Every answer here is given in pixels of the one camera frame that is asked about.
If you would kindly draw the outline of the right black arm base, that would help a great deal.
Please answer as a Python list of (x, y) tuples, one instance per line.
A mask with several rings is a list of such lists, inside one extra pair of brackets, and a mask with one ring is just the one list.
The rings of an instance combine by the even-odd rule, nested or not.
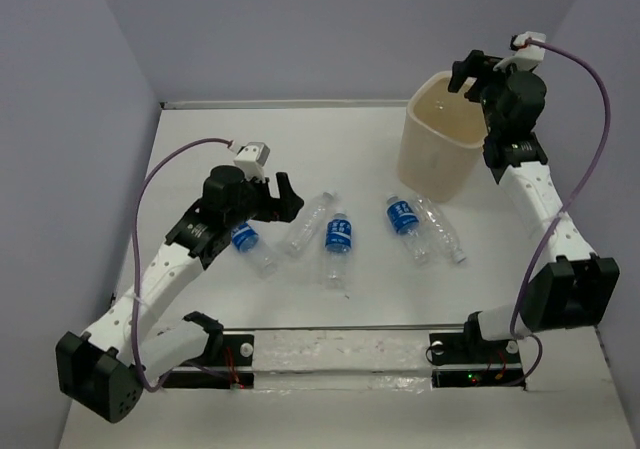
[(429, 335), (425, 358), (435, 389), (524, 387), (524, 367), (513, 340), (468, 342), (462, 332)]

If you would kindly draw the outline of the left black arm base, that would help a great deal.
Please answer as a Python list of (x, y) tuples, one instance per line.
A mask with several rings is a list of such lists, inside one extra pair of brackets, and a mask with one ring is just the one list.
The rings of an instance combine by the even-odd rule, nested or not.
[(249, 333), (226, 332), (217, 349), (185, 361), (173, 369), (162, 384), (164, 389), (252, 389), (255, 374), (255, 337)]

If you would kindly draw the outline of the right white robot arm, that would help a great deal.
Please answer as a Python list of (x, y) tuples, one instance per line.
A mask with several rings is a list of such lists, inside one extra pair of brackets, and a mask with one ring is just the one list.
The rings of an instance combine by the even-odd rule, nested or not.
[(515, 302), (469, 316), (460, 348), (473, 361), (491, 355), (497, 341), (598, 325), (620, 275), (615, 259), (599, 256), (574, 224), (575, 199), (560, 198), (534, 132), (546, 98), (534, 72), (541, 58), (532, 48), (509, 58), (473, 50), (452, 66), (448, 90), (473, 82), (464, 96), (482, 109), (484, 162), (537, 244)]

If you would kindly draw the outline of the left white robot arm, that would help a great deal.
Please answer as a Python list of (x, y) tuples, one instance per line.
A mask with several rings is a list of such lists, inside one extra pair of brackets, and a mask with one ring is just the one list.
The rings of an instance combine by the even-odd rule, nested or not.
[(292, 222), (304, 205), (285, 172), (276, 175), (279, 194), (269, 183), (248, 178), (238, 167), (213, 168), (202, 195), (168, 232), (133, 286), (81, 334), (66, 332), (55, 347), (63, 394), (110, 423), (118, 423), (174, 367), (188, 360), (215, 361), (223, 327), (193, 311), (172, 330), (150, 330), (176, 297), (203, 274), (232, 241), (232, 231), (255, 219)]

